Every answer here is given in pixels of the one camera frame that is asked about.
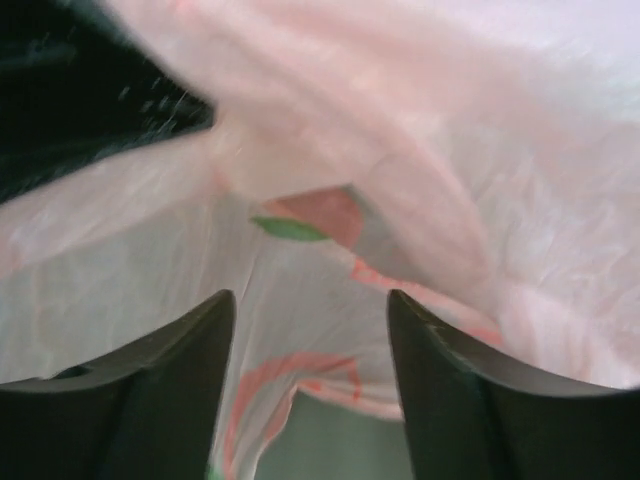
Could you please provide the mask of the pink plastic bag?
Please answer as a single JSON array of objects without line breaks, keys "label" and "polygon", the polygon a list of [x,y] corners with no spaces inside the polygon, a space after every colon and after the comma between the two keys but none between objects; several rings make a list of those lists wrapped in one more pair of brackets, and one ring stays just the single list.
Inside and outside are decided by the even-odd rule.
[{"label": "pink plastic bag", "polygon": [[299,393],[405,432],[400,290],[639,392],[637,2],[97,2],[215,119],[1,200],[1,387],[229,290],[204,479],[253,479]]}]

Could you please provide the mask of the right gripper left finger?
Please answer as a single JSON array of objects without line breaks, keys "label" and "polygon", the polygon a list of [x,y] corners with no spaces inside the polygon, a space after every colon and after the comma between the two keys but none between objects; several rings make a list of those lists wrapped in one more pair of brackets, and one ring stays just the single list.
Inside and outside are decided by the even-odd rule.
[{"label": "right gripper left finger", "polygon": [[3,384],[2,478],[206,478],[234,323],[222,290],[109,354]]}]

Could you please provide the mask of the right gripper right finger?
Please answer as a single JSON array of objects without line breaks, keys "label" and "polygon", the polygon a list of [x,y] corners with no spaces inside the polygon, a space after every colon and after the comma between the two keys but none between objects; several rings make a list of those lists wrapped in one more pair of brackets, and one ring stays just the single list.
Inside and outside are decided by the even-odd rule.
[{"label": "right gripper right finger", "polygon": [[415,478],[638,478],[638,390],[530,366],[400,290],[387,322]]}]

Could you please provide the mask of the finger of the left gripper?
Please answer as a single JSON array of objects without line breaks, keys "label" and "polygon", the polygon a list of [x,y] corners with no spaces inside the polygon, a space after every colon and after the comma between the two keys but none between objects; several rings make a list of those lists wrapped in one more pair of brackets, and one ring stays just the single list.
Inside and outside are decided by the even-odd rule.
[{"label": "finger of the left gripper", "polygon": [[3,202],[214,119],[99,2],[1,1]]}]

